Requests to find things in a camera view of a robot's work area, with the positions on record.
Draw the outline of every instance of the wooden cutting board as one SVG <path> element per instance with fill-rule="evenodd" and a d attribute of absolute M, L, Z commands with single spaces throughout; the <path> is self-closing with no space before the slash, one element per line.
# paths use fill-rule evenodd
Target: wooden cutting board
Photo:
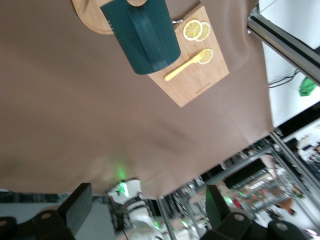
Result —
<path fill-rule="evenodd" d="M 185 106 L 197 96 L 211 88 L 229 74 L 224 56 L 219 47 L 214 29 L 211 25 L 209 36 L 204 41 L 189 41 L 183 36 L 185 24 L 192 19 L 210 23 L 205 7 L 200 4 L 187 16 L 184 22 L 175 27 L 175 34 L 181 49 L 180 57 L 163 70 L 149 74 L 149 77 L 158 84 L 162 90 L 172 98 L 180 107 Z M 170 81 L 165 81 L 164 76 L 182 65 L 201 50 L 210 48 L 213 50 L 213 58 L 207 64 L 194 63 L 184 69 Z"/>
<path fill-rule="evenodd" d="M 109 23 L 100 7 L 112 0 L 72 0 L 76 14 L 92 31 L 98 34 L 113 35 Z"/>

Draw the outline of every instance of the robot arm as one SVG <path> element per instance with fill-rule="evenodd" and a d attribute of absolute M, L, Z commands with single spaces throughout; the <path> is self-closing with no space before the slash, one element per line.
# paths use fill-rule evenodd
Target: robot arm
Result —
<path fill-rule="evenodd" d="M 107 194 L 116 203 L 127 208 L 129 218 L 136 227 L 136 231 L 129 237 L 130 240 L 162 240 L 161 232 L 155 227 L 153 219 L 149 216 L 141 191 L 141 182 L 138 179 L 131 179 L 119 183 Z"/>

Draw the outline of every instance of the floor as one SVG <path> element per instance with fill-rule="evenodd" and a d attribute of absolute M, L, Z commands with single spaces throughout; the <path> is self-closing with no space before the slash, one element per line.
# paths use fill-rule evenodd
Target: floor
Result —
<path fill-rule="evenodd" d="M 260 13 L 304 41 L 311 48 L 320 46 L 320 0 L 260 0 Z M 268 82 L 292 76 L 295 67 L 264 45 Z M 277 127 L 288 119 L 320 101 L 320 87 L 310 96 L 300 96 L 299 89 L 305 76 L 298 73 L 289 83 L 270 88 L 270 102 L 273 126 Z"/>

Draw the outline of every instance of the round wooden board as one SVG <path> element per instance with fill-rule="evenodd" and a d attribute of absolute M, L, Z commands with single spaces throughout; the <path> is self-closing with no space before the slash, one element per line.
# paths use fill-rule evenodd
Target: round wooden board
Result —
<path fill-rule="evenodd" d="M 147 0 L 127 0 L 127 2 L 135 7 L 140 7 L 146 3 Z"/>
<path fill-rule="evenodd" d="M 72 0 L 76 14 L 80 20 L 92 31 L 103 34 L 113 35 L 105 15 L 100 7 L 112 0 Z"/>

